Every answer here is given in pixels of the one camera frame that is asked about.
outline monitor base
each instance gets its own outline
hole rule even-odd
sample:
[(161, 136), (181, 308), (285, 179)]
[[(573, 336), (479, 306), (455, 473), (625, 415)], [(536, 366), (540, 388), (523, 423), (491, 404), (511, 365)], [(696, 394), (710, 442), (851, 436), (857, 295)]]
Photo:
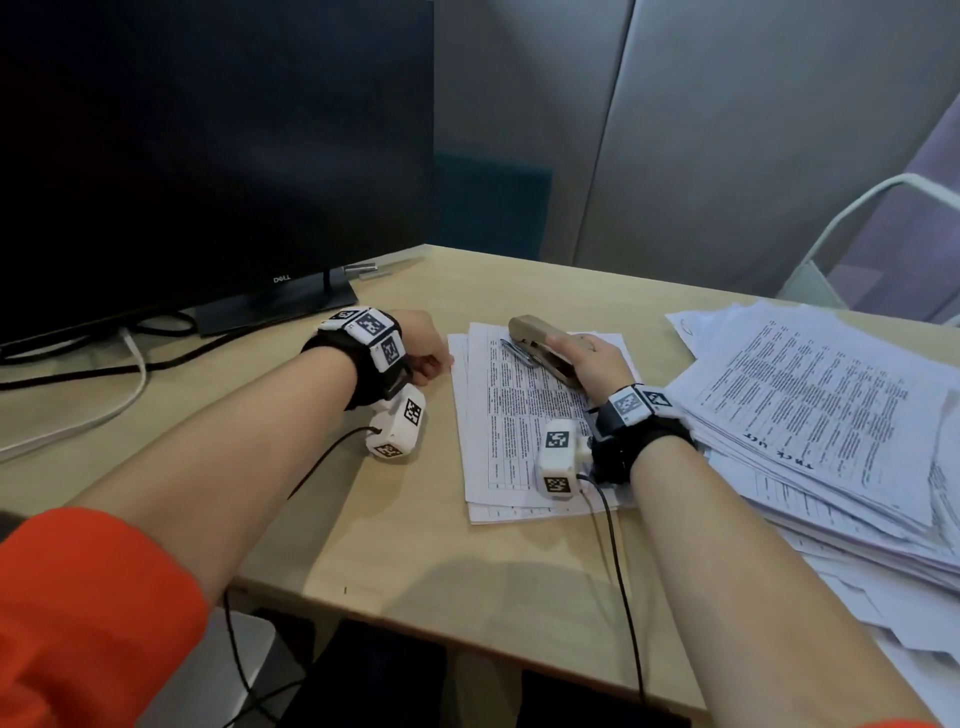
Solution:
[(330, 308), (357, 303), (343, 268), (276, 283), (259, 293), (231, 296), (197, 306), (195, 318), (201, 336), (215, 336), (236, 328), (276, 324)]

